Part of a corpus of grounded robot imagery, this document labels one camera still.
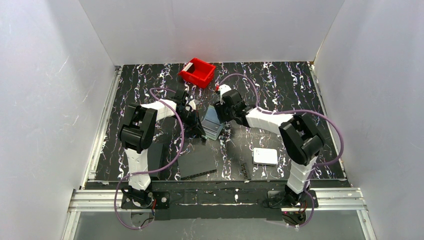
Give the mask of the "red plastic bin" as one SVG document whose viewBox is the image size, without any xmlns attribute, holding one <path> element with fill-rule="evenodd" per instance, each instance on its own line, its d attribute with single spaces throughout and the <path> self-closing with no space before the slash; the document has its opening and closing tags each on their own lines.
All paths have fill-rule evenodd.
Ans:
<svg viewBox="0 0 424 240">
<path fill-rule="evenodd" d="M 205 89 L 214 79 L 215 70 L 215 65 L 193 58 L 183 67 L 178 76 L 188 83 Z"/>
</svg>

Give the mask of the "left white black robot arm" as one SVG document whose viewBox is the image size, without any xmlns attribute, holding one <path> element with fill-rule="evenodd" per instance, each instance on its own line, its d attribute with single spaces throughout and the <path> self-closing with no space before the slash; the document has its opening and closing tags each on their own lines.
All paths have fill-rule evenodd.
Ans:
<svg viewBox="0 0 424 240">
<path fill-rule="evenodd" d="M 151 184 L 151 171 L 148 170 L 148 149 L 153 142 L 157 121 L 176 118 L 181 133 L 189 137 L 206 140 L 197 104 L 186 90 L 177 90 L 168 99 L 157 99 L 146 104 L 132 103 L 125 108 L 119 140 L 128 160 L 128 188 L 122 193 L 141 206 L 153 201 L 148 187 Z"/>
</svg>

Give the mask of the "mint green card holder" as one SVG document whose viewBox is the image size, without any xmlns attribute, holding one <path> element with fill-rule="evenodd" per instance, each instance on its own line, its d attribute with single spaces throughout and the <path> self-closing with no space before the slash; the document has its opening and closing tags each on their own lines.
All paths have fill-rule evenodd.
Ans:
<svg viewBox="0 0 424 240">
<path fill-rule="evenodd" d="M 224 124 L 220 122 L 218 114 L 212 105 L 208 106 L 203 120 L 201 121 L 206 138 L 216 141 L 221 134 Z"/>
</svg>

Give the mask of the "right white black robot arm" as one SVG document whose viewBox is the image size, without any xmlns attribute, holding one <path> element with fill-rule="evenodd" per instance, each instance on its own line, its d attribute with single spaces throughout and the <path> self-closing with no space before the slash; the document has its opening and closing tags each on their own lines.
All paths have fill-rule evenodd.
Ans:
<svg viewBox="0 0 424 240">
<path fill-rule="evenodd" d="M 312 118 L 305 113 L 269 113 L 248 105 L 237 90 L 225 84 L 217 91 L 220 99 L 213 106 L 220 122 L 235 121 L 247 128 L 265 130 L 282 138 L 291 159 L 282 200 L 292 206 L 299 203 L 308 190 L 310 174 L 325 145 L 325 139 Z"/>
</svg>

